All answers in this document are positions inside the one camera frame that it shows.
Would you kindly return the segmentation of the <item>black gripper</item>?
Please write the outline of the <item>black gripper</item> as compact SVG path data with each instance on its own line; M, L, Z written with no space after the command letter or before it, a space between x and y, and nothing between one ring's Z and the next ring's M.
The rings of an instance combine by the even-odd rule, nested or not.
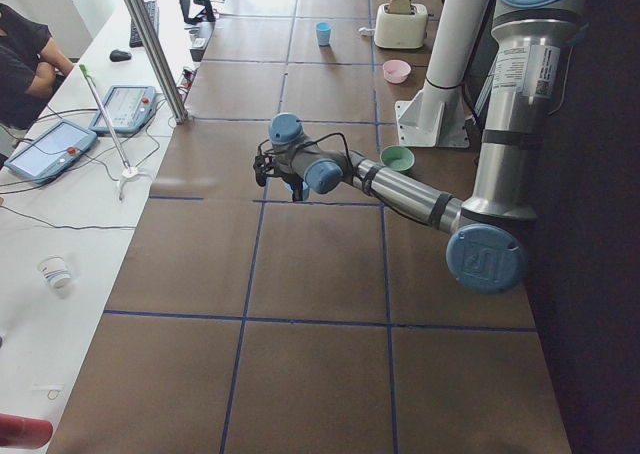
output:
M280 177L280 169L274 150L272 148L263 148L265 144L266 141L263 141L257 146L253 162L255 180L259 187L265 187L268 178ZM302 179L295 179L291 182L291 191L293 202L305 200L305 183Z

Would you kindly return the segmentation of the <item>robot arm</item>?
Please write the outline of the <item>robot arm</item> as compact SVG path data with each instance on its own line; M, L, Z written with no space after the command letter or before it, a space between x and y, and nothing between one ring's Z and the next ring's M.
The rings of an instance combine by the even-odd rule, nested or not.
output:
M296 201L346 183L397 213L449 235L448 268L482 293L518 285L527 269L525 235L536 215L526 177L542 137L561 53L583 28L586 0L444 0L422 89L396 106L401 144L451 147L463 137L462 85L486 13L497 42L479 164L471 196L459 200L352 149L323 150L301 120L281 113L253 164L256 181L280 178Z

